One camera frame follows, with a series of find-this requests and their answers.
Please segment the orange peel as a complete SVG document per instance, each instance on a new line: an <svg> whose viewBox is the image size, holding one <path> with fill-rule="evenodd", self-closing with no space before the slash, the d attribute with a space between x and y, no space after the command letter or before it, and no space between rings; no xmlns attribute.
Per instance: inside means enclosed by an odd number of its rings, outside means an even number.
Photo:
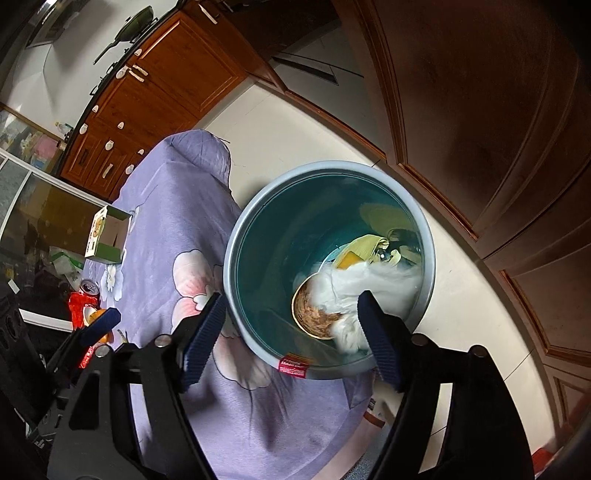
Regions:
<svg viewBox="0 0 591 480"><path fill-rule="evenodd" d="M92 343L109 343L118 315L114 308L106 309L88 327L88 338Z"/></svg>

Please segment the red snack wrapper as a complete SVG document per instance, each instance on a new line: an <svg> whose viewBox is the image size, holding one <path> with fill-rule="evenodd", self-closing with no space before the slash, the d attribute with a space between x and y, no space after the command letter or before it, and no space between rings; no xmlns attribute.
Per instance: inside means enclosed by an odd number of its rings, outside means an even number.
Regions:
<svg viewBox="0 0 591 480"><path fill-rule="evenodd" d="M98 310L99 299L97 296L77 291L71 292L68 299L71 324L73 330L78 330L89 325L88 318Z"/></svg>

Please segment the red soda can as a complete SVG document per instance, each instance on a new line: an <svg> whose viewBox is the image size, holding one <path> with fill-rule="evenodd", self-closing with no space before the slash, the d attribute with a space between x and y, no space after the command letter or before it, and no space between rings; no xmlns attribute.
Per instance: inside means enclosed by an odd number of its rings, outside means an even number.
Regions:
<svg viewBox="0 0 591 480"><path fill-rule="evenodd" d="M78 293L81 295L84 305L97 307L100 305L100 289L91 279L82 279Z"/></svg>

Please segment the white tissue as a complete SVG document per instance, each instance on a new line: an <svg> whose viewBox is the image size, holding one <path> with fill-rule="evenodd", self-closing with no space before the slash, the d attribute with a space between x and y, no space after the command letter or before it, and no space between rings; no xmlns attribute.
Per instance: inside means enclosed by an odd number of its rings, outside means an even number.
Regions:
<svg viewBox="0 0 591 480"><path fill-rule="evenodd" d="M311 306L337 319L329 325L329 336L342 354L370 348L358 313L358 300L369 291L383 311L405 318L420 292L423 274L419 267L383 262L360 262L346 269L322 266L308 283Z"/></svg>

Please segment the brown coconut shell bowl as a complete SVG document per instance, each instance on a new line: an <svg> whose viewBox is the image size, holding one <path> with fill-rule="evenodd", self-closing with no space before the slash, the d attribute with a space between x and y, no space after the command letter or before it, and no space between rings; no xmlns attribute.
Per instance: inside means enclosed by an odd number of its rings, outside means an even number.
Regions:
<svg viewBox="0 0 591 480"><path fill-rule="evenodd" d="M311 304L311 280L317 276L309 275L295 290L290 302L291 316L304 334L315 340L332 341L332 325L342 318L342 312L329 313Z"/></svg>

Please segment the green white carton box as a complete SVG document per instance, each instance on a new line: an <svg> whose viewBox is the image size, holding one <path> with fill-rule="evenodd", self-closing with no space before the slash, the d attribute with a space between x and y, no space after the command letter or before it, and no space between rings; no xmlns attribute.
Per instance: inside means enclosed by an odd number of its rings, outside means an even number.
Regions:
<svg viewBox="0 0 591 480"><path fill-rule="evenodd" d="M103 264L119 264L131 215L113 206L102 207L93 217L85 258Z"/></svg>

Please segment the yellow sponge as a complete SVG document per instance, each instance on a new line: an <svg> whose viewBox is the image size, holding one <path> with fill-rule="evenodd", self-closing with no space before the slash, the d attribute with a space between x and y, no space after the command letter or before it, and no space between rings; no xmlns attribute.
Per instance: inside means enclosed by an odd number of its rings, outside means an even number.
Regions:
<svg viewBox="0 0 591 480"><path fill-rule="evenodd" d="M363 259L356 255L353 251L348 251L341 256L339 260L335 260L335 268L341 270L347 270L349 267L363 262Z"/></svg>

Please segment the green corn husk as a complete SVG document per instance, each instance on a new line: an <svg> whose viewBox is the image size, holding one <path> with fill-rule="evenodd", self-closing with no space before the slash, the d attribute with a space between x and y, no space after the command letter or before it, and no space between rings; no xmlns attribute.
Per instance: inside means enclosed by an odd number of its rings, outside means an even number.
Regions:
<svg viewBox="0 0 591 480"><path fill-rule="evenodd" d="M372 232L356 237L342 247L335 260L348 251L359 255L363 262L396 266L401 261L410 265L422 263L422 252L413 219L400 207L366 203L360 214Z"/></svg>

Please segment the teal trash bin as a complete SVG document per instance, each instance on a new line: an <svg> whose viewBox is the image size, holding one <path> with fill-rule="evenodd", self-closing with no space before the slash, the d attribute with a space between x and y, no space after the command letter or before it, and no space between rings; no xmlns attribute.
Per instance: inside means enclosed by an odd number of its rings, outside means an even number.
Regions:
<svg viewBox="0 0 591 480"><path fill-rule="evenodd" d="M401 266L422 281L403 319L415 330L431 300L436 254L418 202L396 180L355 162L297 167L264 187L243 209L226 248L223 288L247 347L295 378L332 380L373 369L368 350L339 353L331 339L308 335L294 319L298 288L353 240L393 241Z"/></svg>

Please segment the brown wooden kitchen cabinets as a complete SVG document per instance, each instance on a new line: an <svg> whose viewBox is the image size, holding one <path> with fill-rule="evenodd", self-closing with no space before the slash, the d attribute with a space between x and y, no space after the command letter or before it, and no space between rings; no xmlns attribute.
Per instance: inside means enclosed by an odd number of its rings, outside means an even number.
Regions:
<svg viewBox="0 0 591 480"><path fill-rule="evenodd" d="M193 128L247 78L286 89L221 3L178 2L98 86L59 161L59 178L115 199L162 139Z"/></svg>

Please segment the purple floral tablecloth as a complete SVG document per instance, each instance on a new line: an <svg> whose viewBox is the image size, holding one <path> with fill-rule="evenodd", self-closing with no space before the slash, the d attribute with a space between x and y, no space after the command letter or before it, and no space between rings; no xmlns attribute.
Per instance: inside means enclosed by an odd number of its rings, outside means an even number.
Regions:
<svg viewBox="0 0 591 480"><path fill-rule="evenodd" d="M144 346L199 313L222 288L238 204L230 155L217 137L190 130L165 138L136 167L116 207L130 214L118 265L89 261L103 307L120 311L116 342ZM374 376L297 379L256 357L226 323L184 412L221 479L338 479L360 458L353 439L374 427L363 415Z"/></svg>

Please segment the brown wooden door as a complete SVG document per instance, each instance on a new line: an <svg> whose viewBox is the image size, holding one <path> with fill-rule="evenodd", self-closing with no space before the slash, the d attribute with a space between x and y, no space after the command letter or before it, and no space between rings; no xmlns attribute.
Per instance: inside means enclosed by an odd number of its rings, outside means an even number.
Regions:
<svg viewBox="0 0 591 480"><path fill-rule="evenodd" d="M490 272L535 347L557 436L590 412L586 1L339 1L389 166Z"/></svg>

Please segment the black frying pan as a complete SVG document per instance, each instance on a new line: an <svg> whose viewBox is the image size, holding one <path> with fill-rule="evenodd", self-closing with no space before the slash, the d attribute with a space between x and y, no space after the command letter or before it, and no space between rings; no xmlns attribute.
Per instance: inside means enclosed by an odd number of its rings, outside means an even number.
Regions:
<svg viewBox="0 0 591 480"><path fill-rule="evenodd" d="M93 64L98 63L110 49L116 47L118 44L133 43L136 41L154 25L155 21L156 18L154 17L154 11L151 5L144 7L134 16L129 17L117 32L114 39L95 58Z"/></svg>

